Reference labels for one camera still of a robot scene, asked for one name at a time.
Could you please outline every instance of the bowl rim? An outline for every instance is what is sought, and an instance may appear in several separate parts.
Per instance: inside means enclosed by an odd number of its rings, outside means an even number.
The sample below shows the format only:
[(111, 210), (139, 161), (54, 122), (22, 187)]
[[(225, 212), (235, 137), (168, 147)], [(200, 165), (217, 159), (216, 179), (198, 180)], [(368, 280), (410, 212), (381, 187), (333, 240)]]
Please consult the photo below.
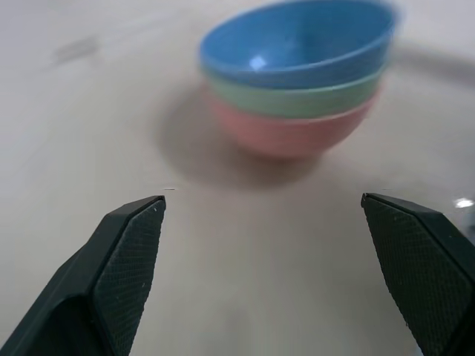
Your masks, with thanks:
[(205, 68), (201, 68), (201, 70), (205, 78), (209, 80), (210, 82), (224, 83), (224, 85), (232, 86), (233, 88), (236, 88), (241, 91), (249, 90), (253, 93), (256, 93), (257, 95), (264, 94), (264, 93), (271, 93), (273, 95), (285, 96), (285, 95), (290, 95), (290, 94), (292, 95), (315, 94), (316, 95), (316, 94), (325, 93), (329, 91), (348, 89), (348, 88), (355, 87), (366, 82), (370, 82), (372, 80), (377, 80), (378, 78), (382, 77), (382, 75), (384, 74), (387, 68), (388, 68), (388, 64), (384, 64), (376, 72), (371, 73), (369, 76), (364, 76), (360, 79), (353, 80), (352, 82), (347, 82), (340, 85), (330, 85), (330, 86), (321, 87), (321, 88), (297, 88), (297, 89), (292, 89), (292, 88), (276, 89), (276, 88), (254, 87), (249, 84), (243, 84), (241, 82), (233, 82), (232, 80), (221, 78), (216, 73), (211, 73), (210, 70), (207, 70)]
[(381, 93), (381, 88), (382, 85), (380, 84), (374, 94), (367, 100), (365, 100), (362, 104), (358, 105), (356, 108), (353, 108), (348, 111), (344, 111), (343, 113), (336, 113), (334, 115), (327, 115), (327, 116), (320, 116), (320, 117), (310, 117), (310, 118), (289, 118), (289, 117), (279, 117), (276, 119), (276, 116), (270, 116), (270, 115), (263, 115), (259, 113), (250, 113), (248, 111), (244, 111), (241, 109), (238, 109), (228, 102), (224, 101), (221, 99), (219, 96), (217, 96), (215, 93), (212, 93), (209, 88), (206, 88), (205, 95), (210, 98), (213, 102), (219, 103), (219, 105), (222, 105), (225, 109), (228, 111), (232, 111), (233, 113), (239, 113), (239, 114), (244, 114), (249, 117), (251, 120), (259, 120), (262, 122), (271, 122), (273, 124), (278, 123), (279, 125), (308, 125), (316, 122), (327, 122), (327, 121), (333, 121), (337, 119), (342, 119), (346, 116), (353, 115), (354, 113), (357, 113), (359, 111), (365, 111), (366, 109), (371, 108), (377, 101), (379, 94)]
[(357, 50), (352, 50), (348, 53), (342, 54), (341, 56), (337, 56), (334, 58), (330, 59), (324, 59), (319, 62), (313, 62), (313, 63), (308, 63), (304, 65), (293, 65), (289, 67), (281, 67), (281, 68), (273, 68), (271, 70), (250, 70), (250, 69), (245, 69), (242, 68), (241, 66), (238, 65), (228, 65), (226, 63), (222, 63), (219, 60), (215, 60), (212, 57), (210, 57), (206, 51), (204, 50), (204, 45), (206, 40), (212, 35), (216, 30), (220, 29), (221, 27), (225, 26), (231, 21), (235, 21), (238, 19), (241, 19), (245, 16), (250, 15), (251, 13), (257, 13), (261, 12), (263, 10), (268, 10), (272, 9), (273, 7), (280, 7), (284, 6), (287, 4), (291, 3), (303, 3), (303, 2), (322, 2), (322, 1), (334, 1), (334, 0), (283, 0), (279, 1), (273, 4), (267, 4), (264, 6), (256, 7), (251, 10), (245, 10), (233, 17), (230, 17), (224, 21), (222, 21), (220, 24), (216, 25), (213, 27), (201, 40), (200, 42), (200, 57), (201, 57), (201, 62), (204, 67), (209, 67), (210, 69), (217, 68), (216, 71), (221, 72), (221, 73), (256, 73), (258, 75), (273, 75), (273, 74), (282, 74), (286, 72), (292, 72), (296, 70), (310, 70), (314, 69), (317, 67), (323, 67), (325, 65), (330, 65), (330, 64), (335, 64), (337, 62), (344, 61), (348, 58), (352, 58), (355, 56), (358, 56), (359, 54), (368, 51), (371, 48), (377, 47), (380, 43), (386, 41), (388, 37), (391, 37), (396, 25), (399, 23), (399, 13), (396, 10), (396, 7), (393, 6), (392, 4), (386, 2), (386, 0), (339, 0), (339, 1), (345, 1), (345, 2), (356, 2), (356, 3), (365, 3), (365, 4), (371, 4), (375, 7), (380, 7), (383, 10), (386, 10), (390, 14), (390, 22), (389, 25), (387, 26), (387, 29), (383, 31), (382, 34), (377, 36), (374, 40), (370, 41), (366, 45), (360, 47)]

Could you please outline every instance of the textured gripper pad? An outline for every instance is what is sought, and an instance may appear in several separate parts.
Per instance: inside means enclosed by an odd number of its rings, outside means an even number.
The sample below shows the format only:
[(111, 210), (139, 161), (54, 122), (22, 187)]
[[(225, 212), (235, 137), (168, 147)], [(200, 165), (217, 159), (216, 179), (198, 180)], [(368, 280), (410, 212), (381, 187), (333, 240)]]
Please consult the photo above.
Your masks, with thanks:
[(363, 208), (386, 285), (425, 356), (448, 355), (472, 284), (419, 220), (367, 199)]
[(165, 203), (158, 201), (127, 224), (94, 288), (94, 305), (116, 356), (134, 342), (154, 279)]

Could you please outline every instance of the bowl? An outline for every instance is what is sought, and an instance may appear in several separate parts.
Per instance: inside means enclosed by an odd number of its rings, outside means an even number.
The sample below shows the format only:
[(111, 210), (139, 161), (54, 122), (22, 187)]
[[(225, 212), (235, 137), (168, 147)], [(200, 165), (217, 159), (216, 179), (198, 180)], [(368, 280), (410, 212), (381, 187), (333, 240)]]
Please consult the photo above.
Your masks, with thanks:
[(322, 88), (375, 73), (387, 57), (394, 9), (366, 0), (287, 1), (249, 11), (202, 40), (201, 65), (263, 88)]
[(211, 89), (238, 109), (286, 118), (314, 118), (342, 113), (368, 100), (376, 91), (383, 70), (363, 79), (316, 89), (268, 89), (242, 85), (205, 72)]
[(223, 130), (261, 156), (297, 159), (321, 154), (347, 138), (365, 118), (377, 93), (357, 108), (317, 119), (278, 119), (240, 111), (208, 91), (206, 98)]

